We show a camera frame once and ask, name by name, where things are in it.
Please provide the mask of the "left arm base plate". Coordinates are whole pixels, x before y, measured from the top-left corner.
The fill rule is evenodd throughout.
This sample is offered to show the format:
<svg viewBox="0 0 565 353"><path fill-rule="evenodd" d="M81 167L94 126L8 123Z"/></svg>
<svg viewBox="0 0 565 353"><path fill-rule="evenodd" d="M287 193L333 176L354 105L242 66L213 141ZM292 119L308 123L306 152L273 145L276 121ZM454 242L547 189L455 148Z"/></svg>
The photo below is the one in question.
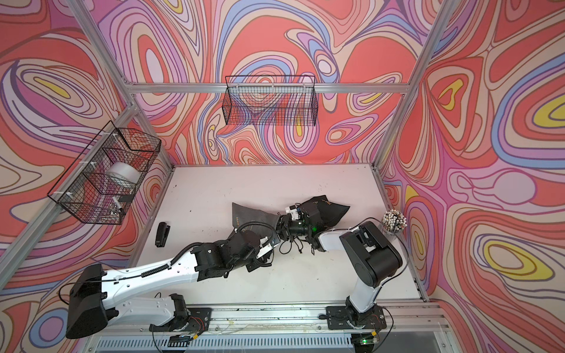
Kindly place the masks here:
<svg viewBox="0 0 565 353"><path fill-rule="evenodd" d="M210 307L190 307L176 310L171 320L162 325L151 324L150 332L190 332L202 334L208 331L212 309Z"/></svg>

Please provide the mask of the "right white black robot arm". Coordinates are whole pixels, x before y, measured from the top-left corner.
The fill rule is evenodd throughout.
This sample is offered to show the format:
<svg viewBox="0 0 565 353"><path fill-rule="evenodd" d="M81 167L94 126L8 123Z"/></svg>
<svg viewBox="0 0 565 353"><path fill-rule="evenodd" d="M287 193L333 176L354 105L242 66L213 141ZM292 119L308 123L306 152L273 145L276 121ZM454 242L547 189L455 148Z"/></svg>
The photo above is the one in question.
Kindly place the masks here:
<svg viewBox="0 0 565 353"><path fill-rule="evenodd" d="M313 252L347 254L358 279L345 301L345 310L350 320L359 320L373 311L383 282L403 266L403 258L370 220L336 229L349 209L326 202L293 205L279 216L275 229L282 242L304 241Z"/></svg>

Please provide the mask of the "metal cup of pencils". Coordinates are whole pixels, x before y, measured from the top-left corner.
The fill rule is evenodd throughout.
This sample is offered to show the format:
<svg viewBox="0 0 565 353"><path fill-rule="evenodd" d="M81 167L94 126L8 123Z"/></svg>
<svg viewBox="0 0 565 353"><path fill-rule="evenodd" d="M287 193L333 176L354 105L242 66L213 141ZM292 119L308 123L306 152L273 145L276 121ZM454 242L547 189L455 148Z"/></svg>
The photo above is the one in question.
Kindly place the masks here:
<svg viewBox="0 0 565 353"><path fill-rule="evenodd" d="M408 225L406 217L398 210L388 210L381 221L383 228L390 233L402 232Z"/></svg>

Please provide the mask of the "black hair dryer pouch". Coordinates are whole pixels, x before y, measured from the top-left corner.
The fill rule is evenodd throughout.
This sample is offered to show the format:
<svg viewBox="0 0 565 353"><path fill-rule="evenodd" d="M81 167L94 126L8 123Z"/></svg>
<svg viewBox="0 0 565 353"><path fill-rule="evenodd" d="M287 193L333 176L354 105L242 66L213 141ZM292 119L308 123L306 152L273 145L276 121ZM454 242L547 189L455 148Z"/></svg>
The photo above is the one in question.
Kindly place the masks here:
<svg viewBox="0 0 565 353"><path fill-rule="evenodd" d="M312 197L300 206L302 212L317 229L328 229L337 225L347 214L350 206L330 202L325 195Z"/></svg>

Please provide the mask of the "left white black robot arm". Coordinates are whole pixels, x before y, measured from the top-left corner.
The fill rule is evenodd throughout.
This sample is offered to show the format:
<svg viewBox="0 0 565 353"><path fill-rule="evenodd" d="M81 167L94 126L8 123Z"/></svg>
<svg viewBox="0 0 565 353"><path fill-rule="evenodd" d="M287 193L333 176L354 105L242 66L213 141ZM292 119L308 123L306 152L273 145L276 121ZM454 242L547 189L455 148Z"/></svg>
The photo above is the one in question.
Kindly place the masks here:
<svg viewBox="0 0 565 353"><path fill-rule="evenodd" d="M180 329L188 322L180 295L156 302L145 299L144 294L172 285L226 278L242 267L249 272L269 267L269 258L279 243L275 232L263 237L241 228L226 240L195 242L171 259L145 266L120 271L88 266L69 291L65 337L85 338L126 319L154 325L161 331Z"/></svg>

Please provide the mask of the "grey hair dryer pouch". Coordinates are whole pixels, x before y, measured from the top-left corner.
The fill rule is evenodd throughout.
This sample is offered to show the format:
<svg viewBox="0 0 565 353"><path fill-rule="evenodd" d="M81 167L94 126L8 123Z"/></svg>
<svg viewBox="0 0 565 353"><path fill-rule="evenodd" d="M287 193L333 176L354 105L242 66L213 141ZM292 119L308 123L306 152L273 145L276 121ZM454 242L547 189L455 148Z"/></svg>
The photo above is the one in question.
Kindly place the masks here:
<svg viewBox="0 0 565 353"><path fill-rule="evenodd" d="M278 214L267 213L263 210L245 207L236 203L232 203L232 226L238 229L241 225L248 222L261 222L275 228L277 226ZM246 228L261 238L268 238L272 235L272 231L265 226L251 225Z"/></svg>

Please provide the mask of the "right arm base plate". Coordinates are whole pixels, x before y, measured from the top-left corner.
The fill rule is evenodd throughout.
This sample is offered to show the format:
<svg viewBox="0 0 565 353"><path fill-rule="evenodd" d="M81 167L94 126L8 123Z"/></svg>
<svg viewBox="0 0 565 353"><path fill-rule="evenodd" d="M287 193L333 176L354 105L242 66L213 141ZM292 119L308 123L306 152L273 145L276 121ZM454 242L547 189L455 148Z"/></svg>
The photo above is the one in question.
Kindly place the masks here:
<svg viewBox="0 0 565 353"><path fill-rule="evenodd" d="M375 305L365 313L359 313L354 307L329 306L319 319L325 320L330 330L371 329L379 332L387 328L383 308Z"/></svg>

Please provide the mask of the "silver tape roll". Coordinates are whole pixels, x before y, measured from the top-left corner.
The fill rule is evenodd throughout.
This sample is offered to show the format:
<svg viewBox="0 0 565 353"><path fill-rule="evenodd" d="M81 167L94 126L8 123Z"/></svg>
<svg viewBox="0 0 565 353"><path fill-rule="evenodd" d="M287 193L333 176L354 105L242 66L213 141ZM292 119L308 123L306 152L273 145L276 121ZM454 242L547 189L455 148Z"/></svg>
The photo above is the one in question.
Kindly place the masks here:
<svg viewBox="0 0 565 353"><path fill-rule="evenodd" d="M141 172L127 163L114 163L105 172L111 181L124 188L133 188L141 177Z"/></svg>

